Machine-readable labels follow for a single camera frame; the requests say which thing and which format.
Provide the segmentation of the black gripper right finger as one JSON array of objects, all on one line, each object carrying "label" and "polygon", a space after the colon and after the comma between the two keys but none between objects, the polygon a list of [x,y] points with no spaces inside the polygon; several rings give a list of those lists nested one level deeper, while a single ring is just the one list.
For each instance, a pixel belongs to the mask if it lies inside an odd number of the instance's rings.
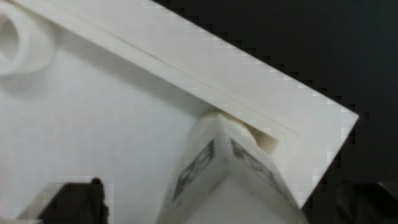
[{"label": "black gripper right finger", "polygon": [[398,183],[345,183],[334,224],[398,224]]}]

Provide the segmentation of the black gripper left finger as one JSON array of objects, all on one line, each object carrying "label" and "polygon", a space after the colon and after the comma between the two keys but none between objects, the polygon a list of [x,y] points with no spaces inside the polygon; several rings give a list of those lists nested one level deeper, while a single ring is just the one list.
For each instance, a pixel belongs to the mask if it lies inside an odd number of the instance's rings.
[{"label": "black gripper left finger", "polygon": [[98,178],[89,183],[66,183],[39,213],[43,224],[109,224],[105,186]]}]

